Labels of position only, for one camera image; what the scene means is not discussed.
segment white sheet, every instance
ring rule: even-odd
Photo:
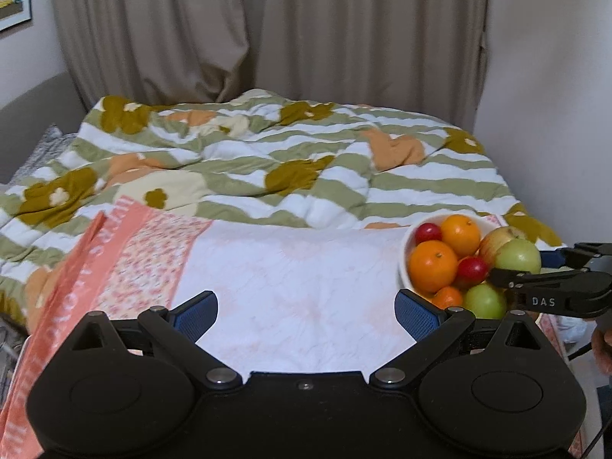
[[[198,345],[237,370],[362,371],[415,342],[397,323],[405,229],[310,230],[216,221],[194,243],[172,306],[213,290]]]

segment white bowl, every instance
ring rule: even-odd
[[[415,291],[412,287],[412,283],[410,282],[410,278],[408,277],[408,270],[406,269],[406,257],[408,257],[416,243],[414,241],[414,234],[417,231],[417,228],[425,223],[433,223],[435,225],[441,225],[442,222],[451,215],[459,214],[461,212],[453,212],[453,213],[432,213],[427,217],[427,219],[423,219],[420,223],[416,223],[414,226],[410,226],[410,228],[406,231],[402,239],[402,246],[400,246],[400,258],[399,258],[399,269],[400,269],[400,277],[402,278],[402,284],[404,288],[408,288],[408,290]],[[490,233],[495,228],[500,227],[500,222],[494,217],[489,216],[488,218],[478,217],[475,215],[464,214],[472,221],[474,221],[478,225],[478,229],[480,230],[480,238],[484,238],[488,233]]]

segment curtain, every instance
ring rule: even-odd
[[[418,111],[471,129],[487,0],[54,0],[86,102],[293,99]]]
[[[53,0],[84,103],[106,94],[148,104],[212,102],[239,91],[249,50],[241,0]]]

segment blue gripper pad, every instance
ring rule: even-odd
[[[168,322],[195,343],[215,324],[217,312],[218,302],[215,294],[204,291],[172,309],[168,313]]]
[[[561,249],[542,250],[540,251],[540,259],[542,260],[542,267],[558,269],[565,265],[565,255]]]
[[[446,320],[444,311],[409,290],[398,292],[395,309],[397,322],[417,342]]]

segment tangerine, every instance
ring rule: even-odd
[[[453,249],[438,240],[419,243],[408,257],[408,275],[414,287],[436,293],[457,275],[458,259]]]
[[[453,214],[440,225],[442,241],[449,245],[462,259],[474,255],[480,246],[478,225],[468,216]]]
[[[445,286],[436,293],[430,302],[439,309],[460,307],[463,305],[463,295],[454,286]]]

